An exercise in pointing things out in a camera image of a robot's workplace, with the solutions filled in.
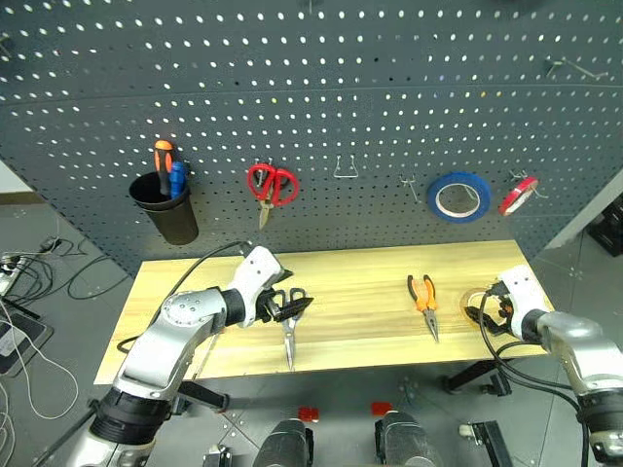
metal bracket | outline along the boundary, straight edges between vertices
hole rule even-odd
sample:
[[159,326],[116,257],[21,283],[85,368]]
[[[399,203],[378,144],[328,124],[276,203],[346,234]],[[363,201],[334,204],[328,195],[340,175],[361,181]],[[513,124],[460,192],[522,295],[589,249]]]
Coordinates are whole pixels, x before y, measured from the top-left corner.
[[473,439],[478,446],[485,445],[493,467],[513,467],[508,448],[496,421],[481,421],[458,426],[463,438]]
[[7,41],[9,41],[9,39],[10,36],[6,32],[0,34],[0,53],[3,55],[2,58],[4,61],[9,61],[11,59],[11,53],[6,48],[6,45],[8,44]]
[[[518,173],[513,172],[512,170],[508,170],[508,173],[510,173],[512,180],[526,180],[528,178],[528,173],[525,170],[520,170]],[[534,195],[537,198],[541,198],[541,199],[548,199],[549,197],[546,195],[542,195],[541,193],[538,192],[538,190],[534,190]]]
[[491,384],[483,384],[480,386],[480,390],[483,394],[492,394],[497,397],[508,396],[513,393],[510,387],[510,382],[504,373],[498,372],[497,375],[491,375]]
[[[255,163],[259,163],[259,159],[255,158]],[[269,158],[269,165],[273,165],[273,158]],[[262,188],[262,186],[264,185],[264,177],[266,177],[266,172],[264,170],[259,170],[260,175],[258,176],[257,179],[257,188]]]
[[232,467],[232,454],[229,448],[223,445],[210,447],[203,456],[203,467]]
[[549,69],[547,70],[547,73],[545,74],[545,78],[549,78],[552,75],[552,73],[554,73],[558,68],[560,68],[563,65],[569,65],[571,68],[575,68],[577,71],[582,73],[584,76],[588,76],[589,78],[592,78],[594,80],[599,80],[600,78],[605,78],[607,76],[607,71],[602,72],[602,73],[592,73],[588,71],[586,68],[582,68],[577,63],[567,60],[565,57],[562,57],[560,60],[552,60],[550,58],[547,58],[545,62],[550,65]]
[[409,188],[411,189],[411,193],[413,193],[413,198],[416,199],[416,202],[421,202],[418,199],[418,194],[416,193],[416,190],[413,188],[413,184],[416,183],[416,176],[413,175],[411,180],[402,178],[402,174],[399,177],[400,177],[400,183],[402,183],[403,187],[406,187],[407,185],[409,185]]
[[348,169],[348,171],[354,172],[354,173],[352,173],[351,175],[338,175],[340,172],[340,157],[341,155],[338,154],[338,159],[335,164],[335,170],[333,171],[333,176],[335,178],[357,178],[359,177],[359,172],[357,170],[357,167],[354,164],[354,154],[350,155],[350,168]]

tool holder cup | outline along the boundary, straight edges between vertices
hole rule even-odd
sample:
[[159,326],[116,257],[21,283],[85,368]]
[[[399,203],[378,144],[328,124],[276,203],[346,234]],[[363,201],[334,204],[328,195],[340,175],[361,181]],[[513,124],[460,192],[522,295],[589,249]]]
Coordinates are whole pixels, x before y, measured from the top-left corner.
[[161,195],[158,172],[141,175],[129,186],[129,195],[171,245],[186,245],[199,234],[190,194],[186,184],[177,198]]

tape roll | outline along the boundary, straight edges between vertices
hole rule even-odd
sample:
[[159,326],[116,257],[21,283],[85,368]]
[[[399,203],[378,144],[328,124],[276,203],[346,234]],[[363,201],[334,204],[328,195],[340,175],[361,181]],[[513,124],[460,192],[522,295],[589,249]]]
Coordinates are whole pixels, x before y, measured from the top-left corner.
[[512,192],[502,201],[497,211],[502,216],[509,216],[515,212],[529,197],[538,186],[538,180],[534,177],[528,177],[517,185]]
[[[475,196],[476,207],[463,212],[454,212],[441,203],[441,193],[449,187],[461,186]],[[455,224],[473,222],[483,217],[491,205],[491,188],[489,184],[469,172],[451,172],[435,180],[426,193],[428,207],[438,217]]]

red tape roll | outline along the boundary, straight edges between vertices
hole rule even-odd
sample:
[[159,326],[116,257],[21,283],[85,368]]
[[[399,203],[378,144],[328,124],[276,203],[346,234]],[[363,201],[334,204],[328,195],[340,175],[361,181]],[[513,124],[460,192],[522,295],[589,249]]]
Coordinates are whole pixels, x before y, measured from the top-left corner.
[[497,211],[502,216],[509,216],[515,212],[526,200],[534,193],[538,186],[538,180],[534,177],[527,177],[504,199]]

pliers handle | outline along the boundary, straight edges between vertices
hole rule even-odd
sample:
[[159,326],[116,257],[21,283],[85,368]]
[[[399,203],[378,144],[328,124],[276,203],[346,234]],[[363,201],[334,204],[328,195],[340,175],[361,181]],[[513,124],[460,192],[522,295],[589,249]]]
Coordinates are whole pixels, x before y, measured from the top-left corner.
[[435,300],[435,284],[433,284],[432,279],[428,274],[424,275],[423,282],[426,286],[428,300],[426,300],[424,296],[418,292],[418,286],[413,276],[411,274],[407,276],[407,288],[409,289],[411,297],[416,302],[416,308],[421,312],[424,312],[426,309],[437,309],[437,302]]

